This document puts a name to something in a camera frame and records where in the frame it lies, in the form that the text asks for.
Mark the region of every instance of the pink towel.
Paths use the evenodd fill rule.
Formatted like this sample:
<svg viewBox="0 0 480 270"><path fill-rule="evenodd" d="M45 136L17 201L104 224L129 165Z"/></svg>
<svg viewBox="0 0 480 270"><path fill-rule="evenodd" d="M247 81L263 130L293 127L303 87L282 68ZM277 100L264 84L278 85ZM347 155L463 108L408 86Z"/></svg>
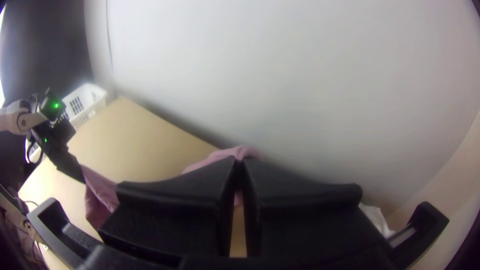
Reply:
<svg viewBox="0 0 480 270"><path fill-rule="evenodd" d="M217 150L206 159L186 167L182 174L195 171L230 156L234 156L238 161L248 157L260 157L256 150L246 145ZM116 193L117 184L86 166L82 165L81 170L86 183L86 219L95 229L98 229L120 204ZM242 196L238 192L235 193L234 204L236 206L242 204Z"/></svg>
<svg viewBox="0 0 480 270"><path fill-rule="evenodd" d="M85 178L85 218L95 229L105 222L119 206L117 183L98 174L87 166L81 166Z"/></svg>

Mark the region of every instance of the black curtain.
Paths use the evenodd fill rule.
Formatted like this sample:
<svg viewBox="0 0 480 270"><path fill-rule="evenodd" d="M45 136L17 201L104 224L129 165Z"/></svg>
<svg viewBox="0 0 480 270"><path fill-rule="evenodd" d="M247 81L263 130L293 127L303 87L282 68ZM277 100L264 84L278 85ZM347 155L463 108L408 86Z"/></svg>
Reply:
<svg viewBox="0 0 480 270"><path fill-rule="evenodd" d="M4 12L4 106L47 88L64 97L93 81L83 0L7 0ZM18 189L32 169L25 162L25 137L0 132L0 184Z"/></svg>

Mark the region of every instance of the black cable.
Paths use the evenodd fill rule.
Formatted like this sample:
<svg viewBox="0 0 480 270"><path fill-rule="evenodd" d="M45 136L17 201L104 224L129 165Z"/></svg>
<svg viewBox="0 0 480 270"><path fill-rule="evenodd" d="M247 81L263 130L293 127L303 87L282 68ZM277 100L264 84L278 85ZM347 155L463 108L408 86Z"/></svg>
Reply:
<svg viewBox="0 0 480 270"><path fill-rule="evenodd" d="M39 204L36 203L36 202L34 202L33 200L24 200L23 202L24 202L24 203L31 203L31 204L34 204L34 205L36 205L36 206L39 206Z"/></svg>
<svg viewBox="0 0 480 270"><path fill-rule="evenodd" d="M26 232L26 231L22 230L21 228L15 226L15 224L14 224L13 222L11 222L10 220L8 220L8 219L5 219L5 220L8 221L13 227L15 227L15 228L16 228L17 230L19 230L20 232L22 232L22 233L24 233L24 234L26 234L26 235L29 235L28 232Z"/></svg>
<svg viewBox="0 0 480 270"><path fill-rule="evenodd" d="M35 256L35 241L34 240L31 242L31 253L33 253L33 258L35 259L35 261L38 262L39 260L37 259L37 256Z"/></svg>

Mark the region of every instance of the white wall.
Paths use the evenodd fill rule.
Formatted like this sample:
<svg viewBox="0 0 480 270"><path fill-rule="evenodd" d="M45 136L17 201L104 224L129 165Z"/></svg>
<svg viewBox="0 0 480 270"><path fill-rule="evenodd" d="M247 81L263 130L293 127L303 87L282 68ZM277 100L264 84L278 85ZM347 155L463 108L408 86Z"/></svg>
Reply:
<svg viewBox="0 0 480 270"><path fill-rule="evenodd" d="M121 93L357 182L386 213L449 160L480 107L470 0L111 0L107 12Z"/></svg>

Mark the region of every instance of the table surface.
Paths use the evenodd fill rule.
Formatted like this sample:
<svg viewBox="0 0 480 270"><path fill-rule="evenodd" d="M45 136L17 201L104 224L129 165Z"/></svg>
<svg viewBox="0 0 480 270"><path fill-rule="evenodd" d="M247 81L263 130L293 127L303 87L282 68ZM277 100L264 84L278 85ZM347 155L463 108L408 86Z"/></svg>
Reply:
<svg viewBox="0 0 480 270"><path fill-rule="evenodd" d="M114 182L161 181L205 159L216 148L152 114L127 98L119 98L81 126L68 142L78 161ZM85 219L85 185L59 172L45 158L19 191L24 201L41 204L57 199L70 221L99 239ZM27 204L30 211L36 206ZM241 207L233 213L231 257L245 257L246 243ZM41 249L51 270L67 269L50 250Z"/></svg>

